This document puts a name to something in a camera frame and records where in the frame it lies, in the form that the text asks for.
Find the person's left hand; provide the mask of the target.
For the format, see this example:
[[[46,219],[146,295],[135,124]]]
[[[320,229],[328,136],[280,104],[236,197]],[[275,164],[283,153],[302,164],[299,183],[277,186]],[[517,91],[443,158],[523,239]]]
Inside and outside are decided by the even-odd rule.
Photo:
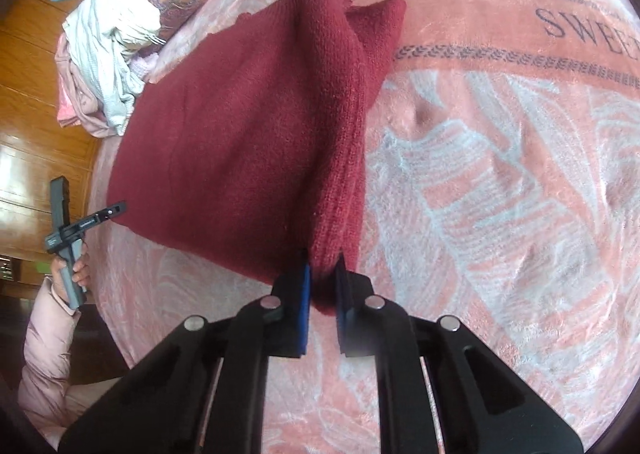
[[[88,288],[91,282],[91,274],[89,268],[89,255],[88,248],[85,242],[82,240],[80,245],[80,257],[72,266],[72,274],[70,278],[72,282],[82,288]],[[51,262],[51,276],[52,276],[52,289],[56,293],[58,298],[61,298],[66,304],[70,303],[62,273],[66,270],[67,263],[59,255],[55,255]]]

